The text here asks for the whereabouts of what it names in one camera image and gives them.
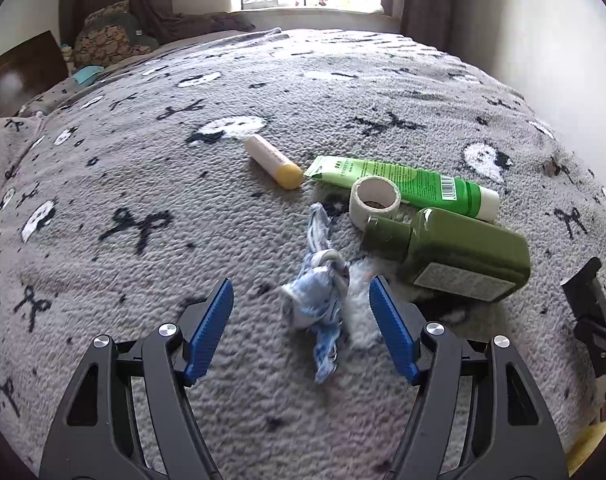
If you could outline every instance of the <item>dark green bottle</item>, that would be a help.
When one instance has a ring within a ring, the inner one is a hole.
[[[483,301],[498,301],[529,280],[524,237],[443,209],[420,210],[409,224],[370,217],[363,249],[402,262],[399,278]]]

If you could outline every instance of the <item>yellow cap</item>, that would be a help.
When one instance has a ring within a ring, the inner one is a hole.
[[[277,168],[274,179],[283,189],[296,189],[303,182],[303,170],[289,162]]]

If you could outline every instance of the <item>tape roll hole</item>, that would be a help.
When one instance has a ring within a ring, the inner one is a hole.
[[[387,209],[397,201],[397,192],[388,182],[379,178],[364,180],[356,189],[365,205],[374,209]]]

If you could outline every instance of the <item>bed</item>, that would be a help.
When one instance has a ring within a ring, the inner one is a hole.
[[[497,223],[528,239],[532,275],[499,304],[466,306],[452,328],[510,337],[566,449],[597,412],[559,284],[599,256],[606,294],[606,190],[522,95],[481,70],[392,34],[274,29],[171,45],[46,101],[47,114],[0,119],[0,430],[33,471],[92,339],[137,338],[222,277],[235,307],[189,397],[223,477],[373,479],[389,467],[415,392],[371,314],[349,313],[359,322],[344,326],[337,370],[314,384],[313,343],[287,330],[278,291],[298,272],[314,202],[355,268],[389,266],[359,249],[346,192],[311,181],[285,191],[250,161],[243,140],[255,132],[302,167],[353,156],[497,190]],[[146,459],[163,470],[135,387]]]

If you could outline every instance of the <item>barcode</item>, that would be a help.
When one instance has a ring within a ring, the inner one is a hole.
[[[441,175],[441,198],[443,200],[456,200],[456,186],[454,178]]]

